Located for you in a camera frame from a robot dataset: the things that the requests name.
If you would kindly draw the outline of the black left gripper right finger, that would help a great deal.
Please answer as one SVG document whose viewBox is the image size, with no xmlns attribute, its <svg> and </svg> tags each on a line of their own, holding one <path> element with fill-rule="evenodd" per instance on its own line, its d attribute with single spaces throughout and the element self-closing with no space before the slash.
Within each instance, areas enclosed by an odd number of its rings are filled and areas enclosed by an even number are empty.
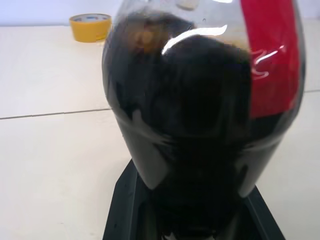
<svg viewBox="0 0 320 240">
<path fill-rule="evenodd" d="M 257 187 L 244 201 L 238 230 L 239 240 L 286 240 Z"/>
</svg>

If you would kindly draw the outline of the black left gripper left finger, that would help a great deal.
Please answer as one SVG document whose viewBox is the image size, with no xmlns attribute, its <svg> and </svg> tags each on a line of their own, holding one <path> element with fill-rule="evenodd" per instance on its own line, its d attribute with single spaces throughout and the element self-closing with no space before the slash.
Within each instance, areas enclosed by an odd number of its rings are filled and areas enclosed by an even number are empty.
<svg viewBox="0 0 320 240">
<path fill-rule="evenodd" d="M 115 184 L 102 240 L 155 240 L 150 193 L 132 160 Z"/>
</svg>

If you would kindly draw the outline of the dark soda bottle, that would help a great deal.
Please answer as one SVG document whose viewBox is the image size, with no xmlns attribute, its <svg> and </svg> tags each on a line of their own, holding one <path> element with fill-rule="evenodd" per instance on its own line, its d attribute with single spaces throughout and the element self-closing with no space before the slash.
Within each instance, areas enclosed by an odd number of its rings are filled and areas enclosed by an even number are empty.
<svg viewBox="0 0 320 240">
<path fill-rule="evenodd" d="M 240 240 L 240 213 L 299 112 L 296 0 L 122 0 L 103 87 L 149 191 L 155 240 Z"/>
</svg>

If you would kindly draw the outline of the yellow tape roll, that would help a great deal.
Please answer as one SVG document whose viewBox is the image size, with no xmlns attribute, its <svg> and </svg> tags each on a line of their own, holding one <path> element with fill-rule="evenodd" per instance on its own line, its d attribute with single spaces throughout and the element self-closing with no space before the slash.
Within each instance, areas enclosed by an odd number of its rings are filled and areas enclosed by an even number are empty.
<svg viewBox="0 0 320 240">
<path fill-rule="evenodd" d="M 95 43 L 104 40 L 112 29 L 112 17 L 102 13 L 79 14 L 69 18 L 77 42 Z"/>
</svg>

